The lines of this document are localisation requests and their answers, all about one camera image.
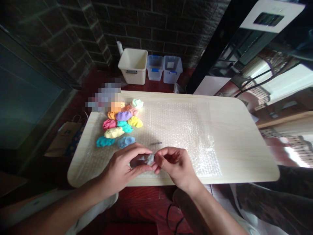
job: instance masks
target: plastic storage box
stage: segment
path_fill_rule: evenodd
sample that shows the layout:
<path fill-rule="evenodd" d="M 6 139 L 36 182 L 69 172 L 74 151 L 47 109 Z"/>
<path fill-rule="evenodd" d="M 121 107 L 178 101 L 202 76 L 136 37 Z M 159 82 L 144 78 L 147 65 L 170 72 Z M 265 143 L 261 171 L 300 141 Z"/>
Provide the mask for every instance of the plastic storage box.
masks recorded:
<path fill-rule="evenodd" d="M 158 55 L 148 55 L 147 70 L 149 80 L 160 81 L 163 73 L 163 57 Z"/>
<path fill-rule="evenodd" d="M 143 85 L 146 80 L 148 52 L 126 48 L 118 62 L 118 68 L 122 71 L 128 84 Z"/>
<path fill-rule="evenodd" d="M 177 56 L 164 56 L 164 83 L 175 84 L 183 72 L 182 60 Z"/>

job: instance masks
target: hand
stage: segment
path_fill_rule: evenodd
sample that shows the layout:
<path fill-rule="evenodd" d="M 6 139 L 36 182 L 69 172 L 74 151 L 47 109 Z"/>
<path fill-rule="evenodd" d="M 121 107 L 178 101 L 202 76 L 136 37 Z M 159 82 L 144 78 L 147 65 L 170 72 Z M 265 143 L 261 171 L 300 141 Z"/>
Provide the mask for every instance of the hand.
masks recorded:
<path fill-rule="evenodd" d="M 187 194 L 195 192 L 199 185 L 202 186 L 186 149 L 175 147 L 160 149 L 156 152 L 154 160 L 152 168 L 156 168 L 155 173 L 158 174 L 161 169 L 165 170 L 177 187 Z"/>
<path fill-rule="evenodd" d="M 134 143 L 113 154 L 108 165 L 98 176 L 103 196 L 108 198 L 121 191 L 136 176 L 146 171 L 153 171 L 149 165 L 140 165 L 134 169 L 128 163 L 138 154 L 151 154 L 152 151 L 141 144 Z"/>

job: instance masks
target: white basket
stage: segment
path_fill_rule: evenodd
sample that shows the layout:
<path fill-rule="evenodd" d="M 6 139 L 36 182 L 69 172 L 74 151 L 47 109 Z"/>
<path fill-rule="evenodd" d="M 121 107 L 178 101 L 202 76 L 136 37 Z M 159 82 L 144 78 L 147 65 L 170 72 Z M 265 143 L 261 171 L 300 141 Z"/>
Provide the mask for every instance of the white basket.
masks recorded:
<path fill-rule="evenodd" d="M 123 51 L 118 68 L 128 84 L 144 85 L 146 80 L 148 52 L 146 50 L 126 48 Z"/>

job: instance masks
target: person's right hand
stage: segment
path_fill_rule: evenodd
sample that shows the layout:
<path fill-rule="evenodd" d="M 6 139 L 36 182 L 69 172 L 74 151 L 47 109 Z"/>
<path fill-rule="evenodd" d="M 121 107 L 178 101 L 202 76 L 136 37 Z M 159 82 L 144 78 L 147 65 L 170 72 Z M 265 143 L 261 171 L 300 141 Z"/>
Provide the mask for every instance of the person's right hand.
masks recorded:
<path fill-rule="evenodd" d="M 186 193 L 194 192 L 195 188 L 201 184 L 186 149 L 175 147 L 160 149 L 156 152 L 154 160 L 155 164 L 152 168 L 155 169 L 157 166 L 155 173 L 158 174 L 161 169 L 165 170 L 177 187 Z"/>

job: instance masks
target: clear plastic container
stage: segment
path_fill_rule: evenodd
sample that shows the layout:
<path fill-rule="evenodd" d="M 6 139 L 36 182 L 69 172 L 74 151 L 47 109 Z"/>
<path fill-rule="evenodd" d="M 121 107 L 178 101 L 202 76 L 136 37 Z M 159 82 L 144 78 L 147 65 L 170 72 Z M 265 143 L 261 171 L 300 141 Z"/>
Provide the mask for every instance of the clear plastic container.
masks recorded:
<path fill-rule="evenodd" d="M 163 73 L 163 57 L 158 55 L 149 55 L 147 70 L 149 80 L 160 81 Z"/>
<path fill-rule="evenodd" d="M 182 60 L 177 56 L 164 56 L 164 83 L 175 84 L 183 72 Z"/>

